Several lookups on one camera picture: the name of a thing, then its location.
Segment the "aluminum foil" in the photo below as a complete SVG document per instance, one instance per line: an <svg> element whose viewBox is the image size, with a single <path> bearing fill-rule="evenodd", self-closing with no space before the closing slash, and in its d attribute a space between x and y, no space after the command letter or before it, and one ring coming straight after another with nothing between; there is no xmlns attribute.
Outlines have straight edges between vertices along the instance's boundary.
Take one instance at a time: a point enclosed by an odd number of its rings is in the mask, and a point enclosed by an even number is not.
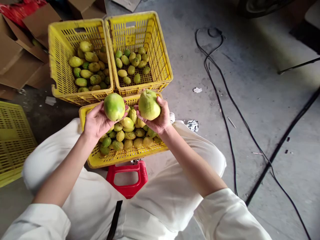
<svg viewBox="0 0 320 240"><path fill-rule="evenodd" d="M196 120L189 120L186 125L193 132L199 131L199 122Z"/></svg>

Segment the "red plastic bag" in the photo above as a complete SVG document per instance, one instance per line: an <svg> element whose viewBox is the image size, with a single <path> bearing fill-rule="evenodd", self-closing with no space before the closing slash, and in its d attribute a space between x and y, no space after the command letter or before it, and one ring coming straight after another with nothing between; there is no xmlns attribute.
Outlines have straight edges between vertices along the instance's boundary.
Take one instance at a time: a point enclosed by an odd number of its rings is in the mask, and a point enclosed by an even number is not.
<svg viewBox="0 0 320 240"><path fill-rule="evenodd" d="M0 4L0 13L20 27L27 29L22 20L46 4L45 0L23 0L23 3L12 5Z"/></svg>

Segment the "gray floor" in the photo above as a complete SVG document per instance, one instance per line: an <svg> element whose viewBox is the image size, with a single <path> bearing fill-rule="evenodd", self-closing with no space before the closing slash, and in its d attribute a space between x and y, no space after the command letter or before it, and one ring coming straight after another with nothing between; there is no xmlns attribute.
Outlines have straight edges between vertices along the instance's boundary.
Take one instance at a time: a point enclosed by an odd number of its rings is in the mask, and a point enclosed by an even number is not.
<svg viewBox="0 0 320 240"><path fill-rule="evenodd" d="M107 3L109 15L129 13ZM270 156L292 119L320 84L319 63L305 66L282 76L278 69L290 67L317 57L316 53L291 37L293 27L286 10L259 19L246 20L235 14L233 1L156 1L142 0L136 12L157 11L163 30L174 80L162 92L177 119L195 119L199 135L213 142L226 156L228 167L223 179L233 189L233 165L228 138L213 87L204 70L204 56L194 40L195 30L218 27L227 37L214 59L225 74L229 90L261 148ZM199 35L207 50L218 43ZM221 97L229 124L237 161L239 197L245 200L265 166L264 159L252 152L258 149L227 96L218 72L211 75ZM192 89L202 87L201 93ZM78 108L57 101L54 107L44 104L50 88L37 91L26 88L26 95L15 99L24 107L32 130L40 143L72 118ZM318 161L320 100L316 100L299 121L290 142L285 142L274 162L275 173L296 203L312 239L319 235L320 169ZM145 159L149 177L163 167L166 153ZM31 201L31 195L19 179L0 189L0 236ZM254 196L249 210L273 239L307 239L289 200L268 173ZM203 239L191 221L177 239Z"/></svg>

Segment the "electrical wire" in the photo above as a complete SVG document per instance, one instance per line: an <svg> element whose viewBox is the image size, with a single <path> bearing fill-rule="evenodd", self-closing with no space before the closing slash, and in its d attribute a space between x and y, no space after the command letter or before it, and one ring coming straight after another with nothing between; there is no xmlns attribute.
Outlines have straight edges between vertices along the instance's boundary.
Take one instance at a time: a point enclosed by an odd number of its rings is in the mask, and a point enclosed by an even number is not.
<svg viewBox="0 0 320 240"><path fill-rule="evenodd" d="M198 32L201 31L201 30L206 30L207 33L208 33L208 35L209 35L211 38L217 38L217 37L220 37L220 38L221 38L221 42L220 42L220 44L218 45L218 47L214 48L214 49L211 50L209 53L207 53L207 52L199 45L199 42L198 42ZM216 31L217 34L216 34L216 35L212 35L212 34L210 33L210 30ZM225 85L225 88L226 88L226 90L227 90L227 93L228 93L228 95L229 95L229 97L230 97L230 100L232 101L233 105L234 105L235 108L237 109L237 111L238 111L238 113L239 113L239 115L240 115L240 117L241 117L244 125L245 125L246 128L248 129L248 132L249 132L252 140L254 141L254 143L255 143L255 145L257 146L257 148L259 149L259 151L260 151L260 152L263 154L263 156L268 160L268 164L267 164L267 166L266 166L265 169L264 169L264 172L265 172L264 175L262 174L262 175L260 176L260 178L259 178L259 181L260 181L260 182L257 182L257 183L256 183L253 191L251 192L250 196L248 197L248 200L249 200L249 201L246 202L247 206L249 205L249 203L250 203L250 201L251 201L254 193L256 192L258 186L260 185L260 183L261 183L262 179L264 178L266 172L268 171L269 167L271 167L271 170L272 170L271 175L272 175L272 177L274 178L274 180L275 180L276 183L279 185L279 187L281 188L281 190L285 193L285 195L286 195L286 196L288 197L288 199L290 200L291 204L293 205L293 207L294 207L294 209L295 209L295 211L296 211L296 213L297 213L297 215L298 215L298 217L299 217L299 219L300 219L300 222L301 222L301 224L302 224L302 226L303 226L303 228L304 228L304 230L305 230L305 232L306 232L306 235L307 235L308 239L311 240L311 237L310 237L310 235L309 235L309 233L308 233L308 230L307 230L307 228L306 228L306 226L305 226L305 224L304 224L304 222L303 222L303 220L302 220L302 218L301 218L301 216L300 216L300 213L299 213L296 205L294 204L294 202L293 202L293 200L291 199L291 197L289 196L289 194L288 194L288 193L284 190L284 188L281 186L281 184L279 183L279 181L277 180L277 178L276 178L276 176L275 176L275 174L274 174L274 169L273 169L273 166L272 166L272 161L273 161L274 158L276 157L276 155L277 155L280 147L281 147L282 144L284 143L285 139L287 138L287 136L289 135L290 131L293 129L293 127L295 126L295 124L299 121L299 119L305 114L305 112L310 108L310 106L313 104L313 102L315 101L315 99L319 96L319 94L320 94L320 87L319 87L319 89L313 94L313 96L310 98L310 100L307 102L307 104L304 106L304 108L300 111L300 113L296 116L296 118L293 120L293 122L291 123L291 125L289 126L289 128L287 129L287 131L285 132L284 136L281 138L279 144L277 145L277 148L276 148L275 151L273 152L273 154L272 154L272 156L271 156L271 159L269 160L268 157L267 157L267 156L265 155L265 153L263 152L263 150L260 148L259 144L257 143L256 139L254 138L254 136L253 136L253 134L252 134L252 132L251 132L251 130L250 130L249 125L247 124L246 120L244 119L244 117L243 117L241 111L239 110L237 104L236 104L235 101L233 100L233 98L232 98L232 96L231 96L231 94L230 94L230 92L229 92L229 89L228 89L226 80L225 80L225 78L224 78L224 75L223 75L220 67L216 64L216 62L215 62L215 61L212 59L212 57L211 57L212 53L214 53L218 48L221 47L221 45L222 45L223 42L224 42L224 39L225 39L225 37L224 37L224 35L222 34L222 31L220 31L218 28L201 28L201 29L197 29L197 31L196 31L196 33L195 33L196 44L197 44L198 48L201 50L201 52L206 56L205 61L204 61L205 70L206 70L206 72L207 72L207 74L208 74L208 76L209 76L209 78L210 78L210 80L211 80L211 83L212 83L212 85L213 85L213 88L214 88L214 90L215 90L215 92L216 92L217 99L218 99L218 102L219 102L219 105L220 105L220 108L221 108L222 117L223 117L223 120L224 120L226 129L227 129L227 134L228 134L229 143L230 143L230 148L231 148L231 154L232 154L232 160L233 160L233 165L234 165L233 168L234 168L234 191L235 191L235 194L238 195L237 183L236 183L236 161L235 161L235 156L234 156L234 152L233 152L233 147L232 147L232 141L231 141L230 132L229 132L229 128L228 128L228 125L227 125L227 121L226 121L226 118L225 118L225 115L224 115L224 112L223 112L223 108L222 108L222 105L221 105L221 101L220 101L220 98L219 98L219 93L218 93L218 91L217 91L217 89L216 89L216 86L215 86L213 80L212 80L212 77L211 77L211 74L210 74L210 71L209 71L209 68L208 68L208 65L207 65L207 60L208 60L208 59L214 64L214 66L216 67L216 69L219 71L220 76L221 76L221 78L222 78L222 80L223 80L223 83L224 83L224 85Z"/></svg>

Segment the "white pants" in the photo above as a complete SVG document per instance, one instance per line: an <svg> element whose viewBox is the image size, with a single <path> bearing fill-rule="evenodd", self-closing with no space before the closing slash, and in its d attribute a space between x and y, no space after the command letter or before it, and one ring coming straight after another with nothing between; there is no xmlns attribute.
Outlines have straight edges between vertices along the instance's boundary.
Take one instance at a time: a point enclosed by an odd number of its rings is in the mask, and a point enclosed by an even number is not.
<svg viewBox="0 0 320 240"><path fill-rule="evenodd" d="M216 146L181 121L173 126L187 144L222 176L226 161ZM64 160L80 133L77 118L42 142L26 159L22 176L33 194ZM150 240L174 239L186 228L203 198L192 188L173 155L165 168L129 200L103 177L83 168L62 207L71 222L68 238L106 239L119 200L123 203L114 239Z"/></svg>

